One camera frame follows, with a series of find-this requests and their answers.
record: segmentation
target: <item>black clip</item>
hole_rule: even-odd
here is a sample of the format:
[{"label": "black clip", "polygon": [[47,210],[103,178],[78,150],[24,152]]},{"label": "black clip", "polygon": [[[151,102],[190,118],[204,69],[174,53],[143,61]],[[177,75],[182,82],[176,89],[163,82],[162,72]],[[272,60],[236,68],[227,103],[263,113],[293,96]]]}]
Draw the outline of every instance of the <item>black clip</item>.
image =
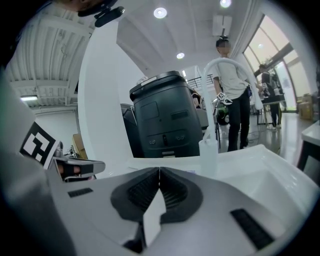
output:
[{"label": "black clip", "polygon": [[94,25],[97,28],[100,28],[103,25],[119,18],[125,12],[125,8],[122,6],[111,10],[111,7],[115,5],[117,1],[118,0],[104,0],[102,3],[97,4],[88,10],[79,11],[78,16],[85,17],[96,14],[94,16],[96,18]]}]

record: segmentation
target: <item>white t-shirt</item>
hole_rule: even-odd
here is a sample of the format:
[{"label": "white t-shirt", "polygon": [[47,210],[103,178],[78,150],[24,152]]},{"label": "white t-shirt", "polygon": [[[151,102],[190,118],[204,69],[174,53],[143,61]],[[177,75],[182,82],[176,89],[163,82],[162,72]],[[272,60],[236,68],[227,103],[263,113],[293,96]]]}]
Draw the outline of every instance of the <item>white t-shirt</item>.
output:
[{"label": "white t-shirt", "polygon": [[239,98],[249,85],[245,80],[247,76],[235,65],[218,63],[212,69],[213,77],[219,77],[223,92],[230,100]]}]

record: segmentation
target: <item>ventilation duct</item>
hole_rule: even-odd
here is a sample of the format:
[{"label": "ventilation duct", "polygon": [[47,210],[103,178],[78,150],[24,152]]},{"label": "ventilation duct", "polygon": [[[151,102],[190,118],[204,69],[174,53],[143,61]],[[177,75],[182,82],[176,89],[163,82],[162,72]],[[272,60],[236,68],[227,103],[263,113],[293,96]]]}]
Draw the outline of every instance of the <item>ventilation duct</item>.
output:
[{"label": "ventilation duct", "polygon": [[213,15],[212,35],[228,36],[231,28],[232,17],[223,15]]}]

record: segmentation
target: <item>short black hair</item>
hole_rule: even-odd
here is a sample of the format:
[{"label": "short black hair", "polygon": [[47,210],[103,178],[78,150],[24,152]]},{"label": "short black hair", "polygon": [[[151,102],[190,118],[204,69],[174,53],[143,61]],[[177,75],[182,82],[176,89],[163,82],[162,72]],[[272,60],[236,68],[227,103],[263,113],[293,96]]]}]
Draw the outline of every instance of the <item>short black hair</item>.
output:
[{"label": "short black hair", "polygon": [[228,37],[226,35],[221,35],[219,39],[215,42],[215,47],[219,47],[221,43],[229,42]]}]

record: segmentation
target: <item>dark gray container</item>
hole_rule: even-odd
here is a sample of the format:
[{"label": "dark gray container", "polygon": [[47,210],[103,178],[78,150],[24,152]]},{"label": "dark gray container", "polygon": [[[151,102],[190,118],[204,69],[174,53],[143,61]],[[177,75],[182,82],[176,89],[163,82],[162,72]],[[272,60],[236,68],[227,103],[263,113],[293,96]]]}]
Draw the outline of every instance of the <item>dark gray container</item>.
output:
[{"label": "dark gray container", "polygon": [[203,133],[191,89],[178,71],[130,90],[145,158],[199,156]]}]

